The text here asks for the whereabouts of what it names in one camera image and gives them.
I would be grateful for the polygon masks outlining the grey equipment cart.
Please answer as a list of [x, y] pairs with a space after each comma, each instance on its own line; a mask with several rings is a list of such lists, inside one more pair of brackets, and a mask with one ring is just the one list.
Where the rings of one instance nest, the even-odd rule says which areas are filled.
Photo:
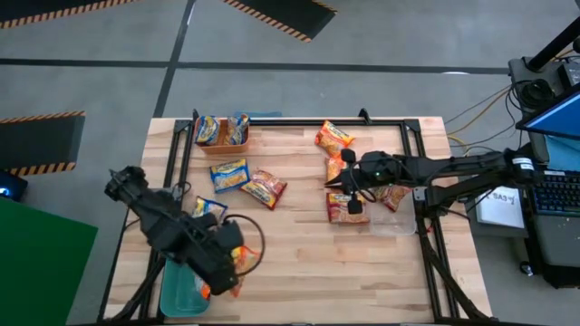
[[[550, 169], [544, 136], [533, 134], [524, 149], [534, 154], [539, 171]], [[519, 189], [524, 229], [482, 224], [477, 218], [476, 221], [496, 235], [524, 239], [528, 259], [520, 264], [523, 273], [541, 274], [555, 288], [580, 288], [580, 218], [536, 213], [531, 189]]]

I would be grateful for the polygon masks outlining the clear plastic bin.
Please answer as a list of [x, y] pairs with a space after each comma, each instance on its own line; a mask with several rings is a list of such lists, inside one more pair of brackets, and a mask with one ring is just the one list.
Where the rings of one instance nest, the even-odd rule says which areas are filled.
[[416, 231], [415, 209], [410, 192], [400, 203], [396, 212], [377, 201], [367, 205], [370, 230], [377, 236], [406, 236]]

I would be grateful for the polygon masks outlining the orange plastic bin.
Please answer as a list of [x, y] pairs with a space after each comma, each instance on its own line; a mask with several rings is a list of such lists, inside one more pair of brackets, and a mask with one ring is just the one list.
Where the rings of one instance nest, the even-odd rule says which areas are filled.
[[246, 130], [246, 141], [244, 144], [242, 145], [234, 145], [234, 146], [229, 146], [225, 144], [225, 136], [227, 133], [227, 118], [218, 118], [220, 121], [220, 133], [218, 136], [218, 141], [217, 144], [214, 146], [207, 146], [207, 145], [201, 145], [198, 144], [195, 141], [196, 138], [196, 133], [198, 131], [198, 125], [199, 122], [197, 120], [197, 122], [195, 123], [195, 130], [194, 130], [194, 142], [196, 145], [200, 146], [201, 149], [203, 151], [205, 151], [207, 154], [229, 154], [229, 153], [241, 153], [247, 150], [247, 146], [248, 146], [248, 140], [249, 140], [249, 126]]

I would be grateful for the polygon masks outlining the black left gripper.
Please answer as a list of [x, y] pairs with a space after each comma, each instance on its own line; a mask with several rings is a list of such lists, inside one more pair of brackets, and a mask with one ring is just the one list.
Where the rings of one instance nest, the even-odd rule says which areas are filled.
[[217, 241], [190, 244], [188, 265], [209, 286], [212, 295], [221, 295], [239, 284], [230, 252]]

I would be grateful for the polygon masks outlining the grey equipment box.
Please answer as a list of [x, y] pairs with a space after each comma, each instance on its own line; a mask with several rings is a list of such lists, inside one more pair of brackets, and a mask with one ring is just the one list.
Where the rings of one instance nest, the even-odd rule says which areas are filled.
[[555, 97], [580, 82], [577, 57], [555, 59], [537, 72], [526, 67], [527, 57], [508, 62], [511, 78], [510, 100], [527, 116], [542, 109]]

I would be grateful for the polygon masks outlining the black aluminium rig frame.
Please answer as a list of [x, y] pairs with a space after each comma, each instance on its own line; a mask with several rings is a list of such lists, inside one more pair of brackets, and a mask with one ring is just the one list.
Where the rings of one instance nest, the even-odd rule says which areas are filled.
[[[419, 237], [379, 237], [364, 225], [331, 225], [326, 222], [325, 166], [323, 152], [314, 137], [324, 120], [346, 123], [341, 129], [356, 137], [358, 155], [371, 150], [397, 154], [426, 154], [447, 158], [450, 146], [442, 118], [252, 119], [247, 151], [206, 155], [192, 146], [186, 170], [191, 190], [183, 197], [191, 211], [197, 195], [223, 202], [228, 213], [250, 216], [266, 236], [264, 261], [244, 280], [241, 294], [212, 296], [200, 317], [165, 318], [159, 312], [157, 281], [147, 317], [157, 323], [180, 324], [307, 324], [331, 323], [432, 323], [430, 294], [421, 257]], [[422, 131], [419, 139], [401, 137], [402, 122]], [[184, 139], [170, 146], [176, 119], [150, 122], [141, 167], [150, 187], [173, 187], [179, 182], [184, 158]], [[215, 194], [208, 168], [246, 158], [251, 169], [262, 168], [286, 180], [288, 187], [271, 211], [242, 191]], [[449, 215], [440, 220], [449, 253], [449, 267], [462, 290], [490, 316], [490, 305], [467, 219]], [[103, 299], [98, 321], [112, 317], [135, 293], [149, 270], [153, 255], [137, 225], [123, 233], [118, 258]]]

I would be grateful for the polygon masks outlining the white label sheet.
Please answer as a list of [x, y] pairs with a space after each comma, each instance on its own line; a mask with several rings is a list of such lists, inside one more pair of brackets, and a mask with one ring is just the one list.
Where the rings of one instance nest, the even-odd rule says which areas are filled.
[[524, 229], [520, 191], [511, 187], [497, 187], [476, 200], [479, 223]]

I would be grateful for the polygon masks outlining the black yellow-striped floor mat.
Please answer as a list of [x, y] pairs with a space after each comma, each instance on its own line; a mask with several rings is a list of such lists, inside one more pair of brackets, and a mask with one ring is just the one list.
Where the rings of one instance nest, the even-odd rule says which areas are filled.
[[0, 0], [0, 29], [51, 21], [139, 0]]
[[337, 15], [319, 0], [221, 1], [303, 43], [310, 43]]
[[0, 119], [0, 170], [23, 177], [72, 171], [86, 112]]

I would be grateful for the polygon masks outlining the red roast beef ramen pack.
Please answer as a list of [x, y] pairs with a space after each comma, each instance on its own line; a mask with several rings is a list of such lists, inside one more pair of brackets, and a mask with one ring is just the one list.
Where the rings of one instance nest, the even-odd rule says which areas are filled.
[[287, 183], [284, 180], [263, 169], [258, 169], [241, 187], [241, 190], [253, 196], [268, 209], [274, 210], [286, 187]]
[[329, 222], [331, 224], [368, 224], [370, 218], [366, 213], [366, 200], [361, 195], [358, 195], [357, 199], [362, 203], [362, 212], [360, 214], [350, 214], [348, 203], [351, 197], [349, 195], [327, 193], [326, 207]]
[[375, 188], [372, 193], [378, 202], [384, 204], [392, 212], [396, 212], [401, 201], [411, 192], [410, 187], [392, 185]]

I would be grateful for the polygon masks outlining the light blue sheet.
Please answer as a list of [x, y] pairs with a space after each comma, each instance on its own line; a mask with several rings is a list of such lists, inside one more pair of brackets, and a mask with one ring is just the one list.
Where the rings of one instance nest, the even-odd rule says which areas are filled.
[[580, 172], [580, 140], [556, 136], [545, 136], [545, 140], [550, 169]]

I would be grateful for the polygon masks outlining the black computer keyboard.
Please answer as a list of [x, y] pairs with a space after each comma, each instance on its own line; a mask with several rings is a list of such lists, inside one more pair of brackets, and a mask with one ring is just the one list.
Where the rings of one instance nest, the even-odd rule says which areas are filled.
[[530, 196], [540, 215], [580, 218], [580, 172], [544, 170]]

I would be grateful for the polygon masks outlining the blue soy sauce ramen pack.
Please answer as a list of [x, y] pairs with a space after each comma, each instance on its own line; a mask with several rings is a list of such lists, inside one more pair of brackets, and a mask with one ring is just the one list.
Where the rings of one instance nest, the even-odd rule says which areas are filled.
[[225, 144], [229, 146], [242, 145], [246, 141], [246, 131], [249, 126], [249, 117], [246, 114], [227, 118], [227, 133]]
[[239, 188], [250, 181], [245, 158], [212, 166], [209, 168], [209, 173], [216, 193]]
[[220, 121], [214, 116], [201, 116], [198, 119], [195, 141], [201, 145], [214, 146], [218, 143]]
[[223, 219], [225, 213], [227, 212], [227, 209], [228, 206], [224, 204], [197, 196], [192, 211], [192, 216], [201, 217], [206, 214], [212, 214], [215, 216], [218, 222], [220, 222]]

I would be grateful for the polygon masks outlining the black box with blue light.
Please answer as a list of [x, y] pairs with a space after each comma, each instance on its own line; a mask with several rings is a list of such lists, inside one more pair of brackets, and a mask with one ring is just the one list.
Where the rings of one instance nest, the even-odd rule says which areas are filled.
[[26, 180], [0, 170], [0, 197], [21, 202], [27, 186]]

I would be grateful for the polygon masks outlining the green floor mat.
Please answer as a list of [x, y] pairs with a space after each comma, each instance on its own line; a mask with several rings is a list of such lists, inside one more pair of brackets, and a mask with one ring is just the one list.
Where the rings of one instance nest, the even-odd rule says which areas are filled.
[[97, 233], [0, 198], [0, 326], [64, 326]]

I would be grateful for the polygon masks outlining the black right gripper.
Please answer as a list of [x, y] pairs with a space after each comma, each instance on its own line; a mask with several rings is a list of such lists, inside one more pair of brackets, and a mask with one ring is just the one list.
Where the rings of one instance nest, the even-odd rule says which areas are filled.
[[325, 186], [325, 189], [346, 199], [349, 214], [360, 214], [363, 211], [363, 203], [358, 198], [356, 190], [389, 185], [408, 187], [411, 184], [409, 169], [399, 159], [385, 152], [367, 152], [357, 161], [352, 149], [343, 149], [338, 158], [346, 162], [348, 168], [343, 171], [340, 182], [334, 184], [325, 182], [326, 185], [330, 185]]

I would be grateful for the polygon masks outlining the teal plastic bin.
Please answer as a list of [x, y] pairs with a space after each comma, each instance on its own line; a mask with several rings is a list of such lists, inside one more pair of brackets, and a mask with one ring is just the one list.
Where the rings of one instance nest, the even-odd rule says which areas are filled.
[[170, 318], [191, 318], [204, 313], [210, 305], [195, 290], [195, 273], [186, 265], [167, 261], [164, 267], [160, 310]]

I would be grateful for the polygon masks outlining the black pole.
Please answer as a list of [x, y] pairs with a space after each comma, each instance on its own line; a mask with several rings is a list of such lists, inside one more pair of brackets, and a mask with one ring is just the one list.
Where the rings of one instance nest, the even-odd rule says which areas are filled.
[[568, 25], [538, 54], [526, 61], [526, 67], [533, 72], [541, 70], [551, 59], [555, 58], [562, 50], [580, 36], [580, 16]]

